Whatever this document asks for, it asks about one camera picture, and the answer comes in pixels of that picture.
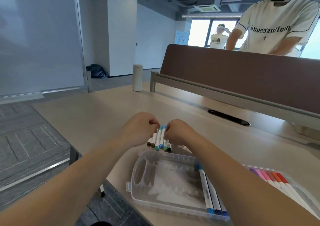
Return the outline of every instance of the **white t-shirt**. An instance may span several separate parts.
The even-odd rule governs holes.
[[[284,6],[262,0],[251,5],[235,26],[248,30],[248,37],[240,51],[269,53],[286,37],[300,37],[298,45],[305,45],[319,17],[319,3],[314,0],[291,0]]]
[[[211,38],[210,48],[224,49],[224,45],[227,42],[226,40],[228,39],[228,36],[222,35],[222,34],[212,34],[210,38]]]

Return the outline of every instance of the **clear plastic case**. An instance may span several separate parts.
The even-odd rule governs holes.
[[[320,217],[320,206],[315,198],[288,175],[281,173]],[[207,212],[197,160],[192,156],[146,150],[138,158],[126,189],[131,192],[134,203],[149,210],[209,220],[230,220],[229,216]]]

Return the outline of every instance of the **desk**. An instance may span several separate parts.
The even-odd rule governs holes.
[[[277,118],[161,84],[152,93],[149,83],[143,84],[141,92],[125,86],[38,103],[34,107],[82,155],[112,136],[139,111],[153,113],[160,124],[180,118],[240,163],[286,172],[320,200],[320,150],[316,148],[316,140],[296,134],[288,123]],[[207,108],[244,119],[252,126],[244,127],[210,115]],[[130,203],[126,182],[131,180],[139,151],[145,149],[150,148],[142,145],[128,150],[107,177]],[[222,224],[164,216],[132,206],[155,226]]]

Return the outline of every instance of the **floor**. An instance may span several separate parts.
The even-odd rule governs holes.
[[[150,81],[151,71],[143,71],[143,82]],[[92,79],[93,91],[130,85],[132,75],[106,79]],[[70,144],[48,124],[31,106],[61,97],[86,92],[71,90],[44,94],[44,99],[0,105],[0,187],[33,174],[69,158]],[[34,179],[0,192],[0,211],[50,180],[68,166],[64,163]],[[107,221],[115,226],[148,223],[135,212],[111,187],[104,185],[106,196],[95,193],[86,211],[75,225],[91,225]]]

